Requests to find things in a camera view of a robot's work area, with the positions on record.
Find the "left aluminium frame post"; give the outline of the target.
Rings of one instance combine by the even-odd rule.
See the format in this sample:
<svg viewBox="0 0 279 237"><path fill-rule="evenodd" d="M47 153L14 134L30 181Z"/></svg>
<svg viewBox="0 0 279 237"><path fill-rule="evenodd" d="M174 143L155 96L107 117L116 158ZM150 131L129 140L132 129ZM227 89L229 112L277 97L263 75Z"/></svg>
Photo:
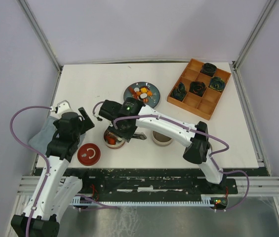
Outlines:
<svg viewBox="0 0 279 237"><path fill-rule="evenodd" d="M49 59L51 60L54 67L57 71L62 70L61 64L58 62L56 55L54 54L47 37L45 36L42 28L40 27L34 12L31 10L30 5L27 0L17 0L17 3L21 7L23 13L25 14L26 18L28 19L33 31L35 32L36 36L38 37L40 43L42 44L46 54L48 55Z"/></svg>

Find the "orange black rolled napkin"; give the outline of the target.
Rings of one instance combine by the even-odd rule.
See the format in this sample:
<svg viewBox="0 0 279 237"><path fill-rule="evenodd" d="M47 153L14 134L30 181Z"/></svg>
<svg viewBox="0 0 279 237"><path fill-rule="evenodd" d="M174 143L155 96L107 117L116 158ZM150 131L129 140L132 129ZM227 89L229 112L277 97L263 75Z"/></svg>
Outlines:
<svg viewBox="0 0 279 237"><path fill-rule="evenodd" d="M206 85L201 81L193 81L190 84L189 92L202 97L206 91Z"/></svg>

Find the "fried chicken piece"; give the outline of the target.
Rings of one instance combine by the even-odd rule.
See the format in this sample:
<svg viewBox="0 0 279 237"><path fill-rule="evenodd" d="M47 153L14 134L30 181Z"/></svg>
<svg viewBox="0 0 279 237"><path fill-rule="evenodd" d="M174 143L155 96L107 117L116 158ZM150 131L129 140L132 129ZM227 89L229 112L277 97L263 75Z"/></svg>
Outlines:
<svg viewBox="0 0 279 237"><path fill-rule="evenodd" d="M107 135L107 136L105 136L105 141L109 145L115 145L116 142L117 142L117 139L116 139L116 137L112 137L110 135Z"/></svg>

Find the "red lunch box lid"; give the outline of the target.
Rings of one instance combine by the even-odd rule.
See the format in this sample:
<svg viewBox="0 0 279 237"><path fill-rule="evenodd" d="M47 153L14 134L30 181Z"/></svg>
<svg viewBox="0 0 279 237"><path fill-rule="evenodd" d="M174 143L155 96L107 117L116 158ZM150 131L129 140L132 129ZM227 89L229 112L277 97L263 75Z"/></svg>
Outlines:
<svg viewBox="0 0 279 237"><path fill-rule="evenodd" d="M101 157L99 147L93 143L82 145L77 153L78 161L84 166L95 165Z"/></svg>

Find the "beige lunch box bowl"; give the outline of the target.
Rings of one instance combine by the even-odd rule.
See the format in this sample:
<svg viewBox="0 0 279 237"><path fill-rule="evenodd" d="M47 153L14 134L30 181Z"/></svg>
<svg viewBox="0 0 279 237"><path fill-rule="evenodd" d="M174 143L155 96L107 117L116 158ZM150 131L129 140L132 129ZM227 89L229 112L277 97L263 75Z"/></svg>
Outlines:
<svg viewBox="0 0 279 237"><path fill-rule="evenodd" d="M152 141L158 146L165 147L170 145L173 139L156 131L152 131Z"/></svg>

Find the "blue rolled napkin left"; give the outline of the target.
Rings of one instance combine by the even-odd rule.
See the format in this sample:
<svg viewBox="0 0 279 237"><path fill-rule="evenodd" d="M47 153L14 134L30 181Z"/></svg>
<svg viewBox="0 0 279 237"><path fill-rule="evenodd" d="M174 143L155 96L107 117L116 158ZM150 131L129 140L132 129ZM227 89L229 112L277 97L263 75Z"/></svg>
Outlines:
<svg viewBox="0 0 279 237"><path fill-rule="evenodd" d="M180 82L178 86L173 89L173 91L170 94L170 97L182 102L186 94L187 92L185 90L185 86L182 82Z"/></svg>

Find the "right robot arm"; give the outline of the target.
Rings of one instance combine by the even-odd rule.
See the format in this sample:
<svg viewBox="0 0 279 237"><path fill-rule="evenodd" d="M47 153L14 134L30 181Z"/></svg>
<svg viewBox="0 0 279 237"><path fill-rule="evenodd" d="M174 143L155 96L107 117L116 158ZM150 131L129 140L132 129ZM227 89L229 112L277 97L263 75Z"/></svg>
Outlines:
<svg viewBox="0 0 279 237"><path fill-rule="evenodd" d="M99 115L111 122L108 130L129 142L137 128L146 128L165 135L185 147L184 160L198 165L213 193L219 193L226 187L221 169L212 159L214 154L204 122L185 123L162 113L143 102L128 98L123 104L105 100Z"/></svg>

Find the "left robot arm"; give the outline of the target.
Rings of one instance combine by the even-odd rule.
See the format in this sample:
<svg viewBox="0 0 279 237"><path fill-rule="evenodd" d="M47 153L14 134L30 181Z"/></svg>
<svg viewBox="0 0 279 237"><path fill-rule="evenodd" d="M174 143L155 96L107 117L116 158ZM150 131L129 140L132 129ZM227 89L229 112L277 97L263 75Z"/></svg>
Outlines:
<svg viewBox="0 0 279 237"><path fill-rule="evenodd" d="M45 166L24 211L11 219L11 226L19 237L57 236L61 218L73 198L90 188L90 180L84 176L69 176L63 184L60 181L78 150L80 137L92 129L94 123L83 107L73 112L66 101L50 110L59 118L54 123L56 132L46 153L38 152Z"/></svg>

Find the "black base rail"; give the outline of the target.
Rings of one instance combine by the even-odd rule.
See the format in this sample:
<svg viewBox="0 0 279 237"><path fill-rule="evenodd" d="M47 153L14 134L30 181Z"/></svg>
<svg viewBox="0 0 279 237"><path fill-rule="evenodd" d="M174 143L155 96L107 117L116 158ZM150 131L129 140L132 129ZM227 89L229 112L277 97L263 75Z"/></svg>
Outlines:
<svg viewBox="0 0 279 237"><path fill-rule="evenodd" d="M80 193L100 201L188 201L238 193L235 179L223 176L219 185L211 184L199 169L69 168L64 176L81 178Z"/></svg>

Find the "red steel lunch bowl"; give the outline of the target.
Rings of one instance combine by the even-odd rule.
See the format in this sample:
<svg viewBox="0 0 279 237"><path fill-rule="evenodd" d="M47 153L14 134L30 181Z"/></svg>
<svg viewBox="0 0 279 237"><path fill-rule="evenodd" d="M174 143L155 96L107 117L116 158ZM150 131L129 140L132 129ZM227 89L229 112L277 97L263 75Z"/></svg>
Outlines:
<svg viewBox="0 0 279 237"><path fill-rule="evenodd" d="M103 139L106 146L110 149L119 149L125 144L125 141L122 138L113 134L109 130L105 130Z"/></svg>

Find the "blue ceramic food plate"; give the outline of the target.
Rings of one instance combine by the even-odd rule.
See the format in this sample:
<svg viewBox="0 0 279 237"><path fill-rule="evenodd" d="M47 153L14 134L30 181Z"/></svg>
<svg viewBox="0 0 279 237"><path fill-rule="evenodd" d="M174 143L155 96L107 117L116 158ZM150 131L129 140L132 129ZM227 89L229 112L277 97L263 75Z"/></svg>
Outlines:
<svg viewBox="0 0 279 237"><path fill-rule="evenodd" d="M126 98L137 99L151 108L155 108L160 102L160 91L156 86L149 82L135 82L129 85L123 94L123 99Z"/></svg>

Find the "wooden compartment tray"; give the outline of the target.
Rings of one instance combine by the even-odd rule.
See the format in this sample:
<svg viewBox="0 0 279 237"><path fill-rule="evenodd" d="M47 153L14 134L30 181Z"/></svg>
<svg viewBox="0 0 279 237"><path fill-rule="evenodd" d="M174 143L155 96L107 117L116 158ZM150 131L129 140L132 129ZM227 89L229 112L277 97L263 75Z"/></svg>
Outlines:
<svg viewBox="0 0 279 237"><path fill-rule="evenodd" d="M231 73L212 63L191 59L170 91L167 102L210 120Z"/></svg>

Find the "light blue cloth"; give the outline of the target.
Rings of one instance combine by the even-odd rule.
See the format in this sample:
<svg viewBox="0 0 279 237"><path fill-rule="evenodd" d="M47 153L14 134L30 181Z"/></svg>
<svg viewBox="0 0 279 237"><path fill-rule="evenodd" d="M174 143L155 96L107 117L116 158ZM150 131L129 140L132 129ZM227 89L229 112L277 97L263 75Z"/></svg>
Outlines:
<svg viewBox="0 0 279 237"><path fill-rule="evenodd" d="M77 113L69 112L60 119L48 117L41 131L29 140L30 148L35 149L47 158L59 157L70 160L78 149L80 138L70 135L71 120L79 116Z"/></svg>

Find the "dark rolled napkin top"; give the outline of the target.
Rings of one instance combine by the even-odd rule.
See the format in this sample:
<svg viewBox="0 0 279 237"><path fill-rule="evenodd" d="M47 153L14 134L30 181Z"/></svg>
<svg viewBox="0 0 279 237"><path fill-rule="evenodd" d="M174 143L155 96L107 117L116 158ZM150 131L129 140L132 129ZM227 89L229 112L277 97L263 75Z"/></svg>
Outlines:
<svg viewBox="0 0 279 237"><path fill-rule="evenodd" d="M213 65L211 63L204 63L202 65L200 72L202 74L212 77L216 73L216 70L217 70L217 67L215 65Z"/></svg>

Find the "metal tongs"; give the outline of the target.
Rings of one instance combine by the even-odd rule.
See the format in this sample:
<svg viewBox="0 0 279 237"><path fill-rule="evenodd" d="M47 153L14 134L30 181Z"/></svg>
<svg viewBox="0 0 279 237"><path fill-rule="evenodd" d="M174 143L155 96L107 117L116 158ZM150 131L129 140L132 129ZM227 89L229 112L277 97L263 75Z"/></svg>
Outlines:
<svg viewBox="0 0 279 237"><path fill-rule="evenodd" d="M121 138L121 137L117 137L118 141L126 141L129 142L131 139L137 139L137 140L146 140L147 136L144 133L134 133L131 138L126 139L126 138Z"/></svg>

